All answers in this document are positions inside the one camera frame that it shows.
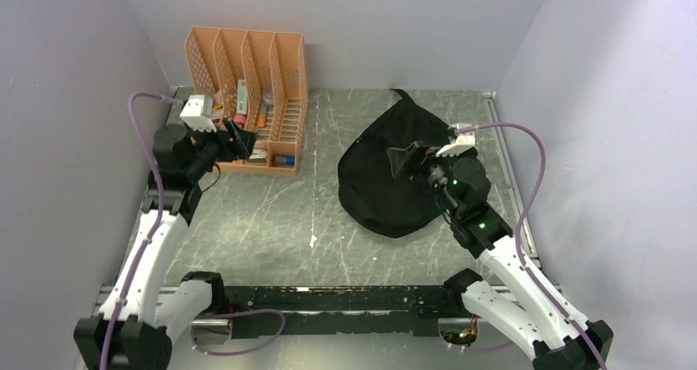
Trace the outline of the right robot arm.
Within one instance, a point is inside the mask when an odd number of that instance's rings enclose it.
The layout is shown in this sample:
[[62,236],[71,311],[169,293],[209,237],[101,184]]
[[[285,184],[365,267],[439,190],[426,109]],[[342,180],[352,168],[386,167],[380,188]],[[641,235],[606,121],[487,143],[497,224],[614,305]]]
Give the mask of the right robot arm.
[[590,321],[554,288],[515,241],[511,227],[487,202],[491,183],[482,163],[452,146],[415,141],[387,151],[393,177],[424,179],[456,241],[513,294],[508,299],[477,272],[450,277],[443,295],[452,315],[486,320],[521,349],[536,369],[604,369],[613,332]]

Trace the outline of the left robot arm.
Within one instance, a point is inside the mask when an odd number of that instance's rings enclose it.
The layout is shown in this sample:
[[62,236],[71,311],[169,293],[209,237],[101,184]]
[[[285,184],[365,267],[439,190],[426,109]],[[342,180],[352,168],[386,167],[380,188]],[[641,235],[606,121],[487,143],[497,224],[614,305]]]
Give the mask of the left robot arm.
[[201,200],[200,180],[220,162],[249,159],[256,140],[230,118],[222,130],[199,132],[177,123],[155,132],[146,147],[154,170],[126,264],[96,315],[81,318],[73,332],[88,369],[165,369],[195,317],[217,317],[227,308],[216,272],[190,272],[172,296],[159,295]]

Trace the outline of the black student backpack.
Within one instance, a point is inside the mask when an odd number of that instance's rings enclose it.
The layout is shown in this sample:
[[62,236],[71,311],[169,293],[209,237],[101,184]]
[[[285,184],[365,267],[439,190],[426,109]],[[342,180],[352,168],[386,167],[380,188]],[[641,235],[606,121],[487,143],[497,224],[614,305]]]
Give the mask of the black student backpack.
[[393,106],[371,123],[339,160],[339,202],[362,227],[388,238],[416,232],[441,213],[423,176],[393,177],[387,150],[414,141],[428,146],[450,142],[449,126],[401,89]]

